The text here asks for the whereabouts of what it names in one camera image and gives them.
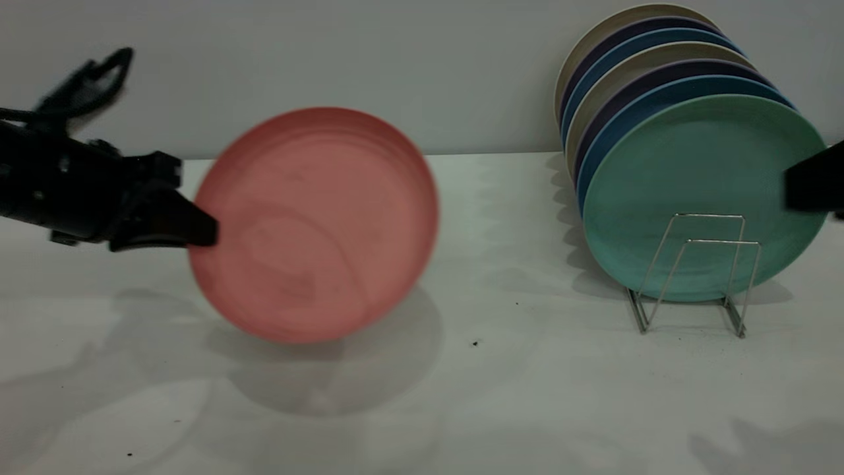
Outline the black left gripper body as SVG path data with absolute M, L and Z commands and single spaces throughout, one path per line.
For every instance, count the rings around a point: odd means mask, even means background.
M 114 148 L 93 148 L 96 225 L 93 241 L 163 241 L 154 227 L 161 195 L 181 186 L 181 160 L 160 151 L 123 156 Z

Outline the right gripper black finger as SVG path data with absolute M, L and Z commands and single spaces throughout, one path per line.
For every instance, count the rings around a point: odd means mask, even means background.
M 796 212 L 843 212 L 843 141 L 787 169 L 785 207 Z

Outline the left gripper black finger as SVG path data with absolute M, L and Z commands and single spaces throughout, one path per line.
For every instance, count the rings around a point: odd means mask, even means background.
M 213 247 L 219 222 L 182 195 L 152 195 L 119 222 L 109 251 L 153 247 Z

